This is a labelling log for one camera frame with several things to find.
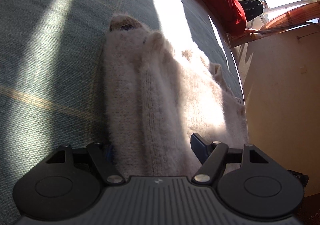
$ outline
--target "silver screw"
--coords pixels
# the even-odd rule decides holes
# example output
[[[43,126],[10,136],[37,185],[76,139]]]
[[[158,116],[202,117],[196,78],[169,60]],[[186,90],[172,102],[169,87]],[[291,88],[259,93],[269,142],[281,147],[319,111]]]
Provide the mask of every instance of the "silver screw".
[[[108,178],[107,178],[107,181],[109,183],[121,183],[123,180],[123,178],[119,175],[110,175]]]
[[[210,180],[210,176],[207,174],[198,174],[194,177],[194,180],[197,182],[208,182]]]

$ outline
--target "white logo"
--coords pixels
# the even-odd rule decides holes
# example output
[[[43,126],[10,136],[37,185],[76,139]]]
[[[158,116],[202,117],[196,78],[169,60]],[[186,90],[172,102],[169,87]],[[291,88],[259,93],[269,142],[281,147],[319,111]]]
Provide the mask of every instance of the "white logo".
[[[163,180],[158,178],[157,180],[155,180],[155,183],[157,183],[157,184],[163,183]]]

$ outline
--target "mattress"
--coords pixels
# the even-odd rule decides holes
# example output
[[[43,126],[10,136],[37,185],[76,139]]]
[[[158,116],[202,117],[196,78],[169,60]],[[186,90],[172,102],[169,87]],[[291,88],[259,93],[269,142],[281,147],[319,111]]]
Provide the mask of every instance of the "mattress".
[[[195,42],[243,99],[226,34],[200,0],[0,0],[0,224],[19,212],[15,182],[61,144],[108,138],[101,51],[115,12]]]

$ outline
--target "wall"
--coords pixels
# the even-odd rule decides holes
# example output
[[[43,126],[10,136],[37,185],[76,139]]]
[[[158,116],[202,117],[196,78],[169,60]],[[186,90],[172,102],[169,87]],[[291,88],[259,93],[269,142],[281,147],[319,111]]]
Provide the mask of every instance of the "wall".
[[[307,26],[234,48],[250,141],[320,192],[320,31]]]

